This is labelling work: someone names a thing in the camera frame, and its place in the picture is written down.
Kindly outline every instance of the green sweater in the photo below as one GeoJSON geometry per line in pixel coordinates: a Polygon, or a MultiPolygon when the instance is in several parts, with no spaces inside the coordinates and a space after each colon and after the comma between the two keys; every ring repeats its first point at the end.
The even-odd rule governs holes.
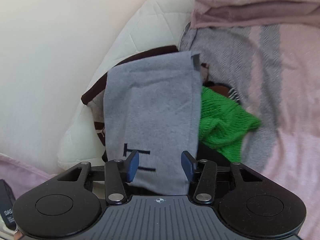
{"type": "Polygon", "coordinates": [[[238,103],[210,88],[202,87],[199,140],[222,153],[231,162],[241,161],[244,135],[258,128],[260,120],[238,103]]]}

